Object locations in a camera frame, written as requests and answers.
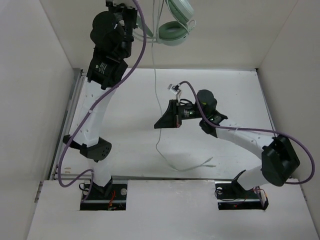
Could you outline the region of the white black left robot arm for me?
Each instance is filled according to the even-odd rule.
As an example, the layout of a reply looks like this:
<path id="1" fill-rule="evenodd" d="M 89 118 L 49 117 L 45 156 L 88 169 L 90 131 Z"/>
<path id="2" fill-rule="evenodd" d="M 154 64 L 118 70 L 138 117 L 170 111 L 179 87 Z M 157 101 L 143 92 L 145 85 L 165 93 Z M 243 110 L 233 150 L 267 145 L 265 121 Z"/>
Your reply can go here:
<path id="1" fill-rule="evenodd" d="M 57 166 L 59 184 L 62 182 L 62 163 L 69 148 L 93 162 L 93 167 L 80 173 L 91 174 L 89 186 L 83 191 L 89 196 L 94 191 L 100 198 L 111 195 L 113 179 L 107 169 L 106 157 L 112 144 L 100 137 L 103 119 L 116 89 L 132 74 L 127 72 L 125 59 L 132 53 L 133 31 L 142 9 L 136 0 L 107 0 L 106 11 L 97 14 L 92 22 L 90 39 L 94 43 L 85 82 L 85 97 L 80 110 L 80 120 L 73 134 L 63 137 L 65 147 Z"/>

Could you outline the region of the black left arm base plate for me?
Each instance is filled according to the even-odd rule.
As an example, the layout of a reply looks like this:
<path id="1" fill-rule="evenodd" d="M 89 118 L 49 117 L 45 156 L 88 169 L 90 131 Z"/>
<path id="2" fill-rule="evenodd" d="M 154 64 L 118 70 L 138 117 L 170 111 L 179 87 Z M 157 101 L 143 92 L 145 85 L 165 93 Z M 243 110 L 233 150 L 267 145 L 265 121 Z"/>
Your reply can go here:
<path id="1" fill-rule="evenodd" d="M 103 195 L 90 184 L 80 183 L 79 189 L 82 191 L 81 211 L 125 211 L 127 206 L 128 181 L 126 179 L 114 179 L 107 195 Z"/>

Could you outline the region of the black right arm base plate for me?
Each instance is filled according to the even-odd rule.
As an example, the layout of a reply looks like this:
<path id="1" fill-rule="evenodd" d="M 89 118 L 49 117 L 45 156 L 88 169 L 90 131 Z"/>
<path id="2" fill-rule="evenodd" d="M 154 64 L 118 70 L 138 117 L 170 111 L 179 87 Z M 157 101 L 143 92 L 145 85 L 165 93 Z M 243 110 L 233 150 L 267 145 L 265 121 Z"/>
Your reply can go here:
<path id="1" fill-rule="evenodd" d="M 250 190 L 235 192 L 231 182 L 218 181 L 215 183 L 214 196 L 220 211 L 262 210 L 269 206 L 269 199 L 264 189 L 259 186 Z"/>

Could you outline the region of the light green headphones with cable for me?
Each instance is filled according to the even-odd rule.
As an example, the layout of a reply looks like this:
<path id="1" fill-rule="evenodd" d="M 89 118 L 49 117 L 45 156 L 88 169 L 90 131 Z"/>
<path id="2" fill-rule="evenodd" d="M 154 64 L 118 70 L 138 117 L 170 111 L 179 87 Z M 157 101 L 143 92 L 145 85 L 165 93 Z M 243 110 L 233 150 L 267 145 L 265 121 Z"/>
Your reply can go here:
<path id="1" fill-rule="evenodd" d="M 163 113 L 163 109 L 158 97 L 157 91 L 157 70 L 154 55 L 154 44 L 165 46 L 178 46 L 182 44 L 190 32 L 195 28 L 196 21 L 193 19 L 194 9 L 187 0 L 160 0 L 158 8 L 155 9 L 156 2 L 152 2 L 152 29 L 146 24 L 147 43 L 151 44 L 151 60 L 154 72 L 154 95 L 158 104 L 159 113 Z M 167 6 L 169 12 L 174 18 L 173 21 L 160 25 L 161 16 L 164 6 Z"/>

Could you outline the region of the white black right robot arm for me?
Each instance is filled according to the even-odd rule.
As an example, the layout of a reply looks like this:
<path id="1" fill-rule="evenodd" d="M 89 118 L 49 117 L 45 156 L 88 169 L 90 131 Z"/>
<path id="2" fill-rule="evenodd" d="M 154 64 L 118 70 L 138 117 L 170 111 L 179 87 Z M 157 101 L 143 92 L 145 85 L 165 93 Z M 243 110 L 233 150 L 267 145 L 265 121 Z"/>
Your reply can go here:
<path id="1" fill-rule="evenodd" d="M 217 111 L 217 100 L 211 91 L 202 89 L 196 94 L 199 103 L 181 103 L 172 99 L 155 129 L 176 129 L 183 120 L 200 119 L 199 126 L 208 135 L 231 142 L 257 156 L 261 164 L 241 171 L 231 181 L 230 188 L 237 197 L 243 197 L 251 189 L 265 184 L 283 186 L 300 165 L 300 160 L 290 140 L 278 135 L 244 131 L 226 115 Z"/>

